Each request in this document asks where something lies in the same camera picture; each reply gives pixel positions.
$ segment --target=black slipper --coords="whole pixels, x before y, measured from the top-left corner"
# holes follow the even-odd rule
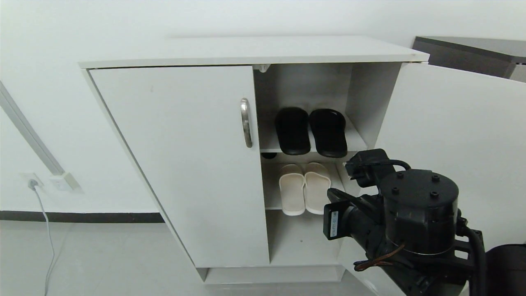
[[[310,129],[316,141],[316,150],[326,157],[347,155],[345,117],[333,109],[318,109],[310,113]]]
[[[301,155],[310,152],[307,112],[297,107],[283,108],[276,115],[275,125],[283,153]]]

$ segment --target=label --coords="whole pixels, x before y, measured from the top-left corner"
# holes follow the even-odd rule
[[[333,238],[338,235],[338,211],[330,214],[330,237]]]

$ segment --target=open cabinet door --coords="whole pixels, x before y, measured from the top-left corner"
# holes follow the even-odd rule
[[[525,114],[525,83],[403,64],[375,147],[455,181],[462,216],[483,232],[488,251],[526,240]],[[352,263],[363,259],[346,238],[340,263],[376,294],[403,295],[380,268],[355,272]]]

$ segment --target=cabinet door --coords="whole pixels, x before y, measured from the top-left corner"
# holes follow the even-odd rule
[[[195,266],[268,264],[252,68],[90,74]],[[242,98],[252,147],[245,143]]]
[[[391,159],[456,182],[458,206],[486,250],[526,237],[526,84],[403,64],[376,143]],[[340,262],[379,295],[403,295],[380,268],[355,272],[365,252],[345,239]]]

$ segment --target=white slipper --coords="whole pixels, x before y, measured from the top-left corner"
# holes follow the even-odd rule
[[[281,209],[285,215],[298,216],[305,211],[303,186],[305,177],[301,168],[295,164],[287,164],[279,171],[279,191],[281,193]]]
[[[323,215],[323,207],[330,203],[327,189],[330,188],[329,171],[322,164],[307,164],[305,173],[305,207],[307,211]]]

